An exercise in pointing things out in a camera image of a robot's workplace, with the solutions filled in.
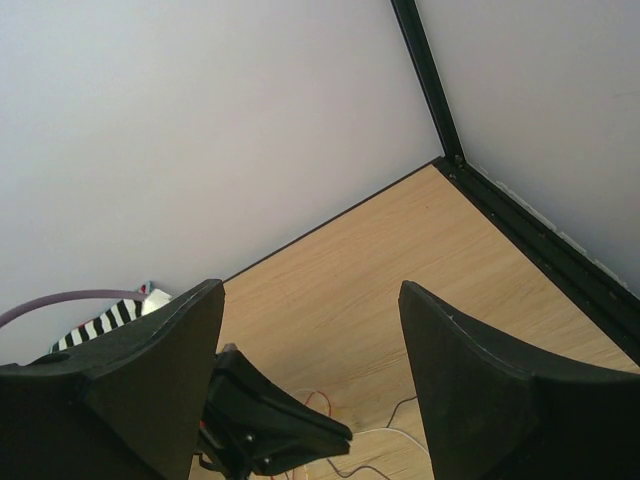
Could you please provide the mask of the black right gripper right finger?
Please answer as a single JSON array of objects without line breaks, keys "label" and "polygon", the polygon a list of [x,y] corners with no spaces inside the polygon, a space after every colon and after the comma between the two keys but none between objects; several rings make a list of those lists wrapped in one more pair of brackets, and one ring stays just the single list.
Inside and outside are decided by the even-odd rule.
[{"label": "black right gripper right finger", "polygon": [[521,341],[406,281],[400,319],[438,479],[635,479],[639,377]]}]

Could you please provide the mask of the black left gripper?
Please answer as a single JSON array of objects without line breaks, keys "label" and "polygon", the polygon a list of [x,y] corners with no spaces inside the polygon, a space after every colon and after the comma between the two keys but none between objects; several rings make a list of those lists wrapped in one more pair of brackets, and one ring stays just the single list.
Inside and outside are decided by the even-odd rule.
[{"label": "black left gripper", "polygon": [[280,475],[346,455],[352,439],[346,425],[284,392],[235,345],[216,355],[197,446],[226,479]]}]

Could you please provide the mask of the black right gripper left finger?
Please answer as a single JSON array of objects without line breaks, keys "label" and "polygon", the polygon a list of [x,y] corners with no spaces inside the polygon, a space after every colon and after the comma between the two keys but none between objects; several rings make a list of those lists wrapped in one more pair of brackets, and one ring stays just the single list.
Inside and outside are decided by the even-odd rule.
[{"label": "black right gripper left finger", "polygon": [[206,280],[153,313],[1,369],[5,479],[185,479],[225,292]]}]

